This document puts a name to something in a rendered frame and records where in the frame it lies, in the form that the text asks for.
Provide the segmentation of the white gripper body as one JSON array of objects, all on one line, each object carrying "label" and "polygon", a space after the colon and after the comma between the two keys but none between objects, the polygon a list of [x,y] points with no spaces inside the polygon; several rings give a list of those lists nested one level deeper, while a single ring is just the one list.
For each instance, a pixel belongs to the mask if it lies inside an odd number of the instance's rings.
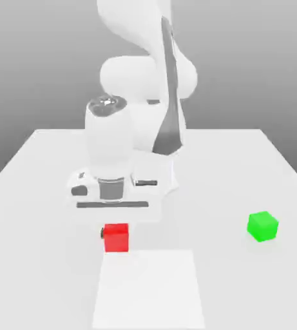
[{"label": "white gripper body", "polygon": [[158,222],[161,218],[161,204],[156,201],[85,201],[77,202],[72,208],[72,219],[87,223]]}]

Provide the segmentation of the small red cube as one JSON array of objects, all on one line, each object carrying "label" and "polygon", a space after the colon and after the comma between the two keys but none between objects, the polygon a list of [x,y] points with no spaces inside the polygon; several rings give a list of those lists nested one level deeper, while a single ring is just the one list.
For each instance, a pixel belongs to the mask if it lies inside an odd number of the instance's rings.
[{"label": "small red cube", "polygon": [[106,224],[103,228],[104,250],[107,253],[129,251],[129,226],[124,224]]}]

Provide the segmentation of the small green cube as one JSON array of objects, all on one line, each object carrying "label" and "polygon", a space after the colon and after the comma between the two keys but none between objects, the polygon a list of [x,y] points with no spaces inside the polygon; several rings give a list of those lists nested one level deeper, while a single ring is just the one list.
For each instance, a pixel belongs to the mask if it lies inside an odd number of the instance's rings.
[{"label": "small green cube", "polygon": [[264,242],[276,238],[279,221],[268,211],[249,215],[247,232],[257,241]]}]

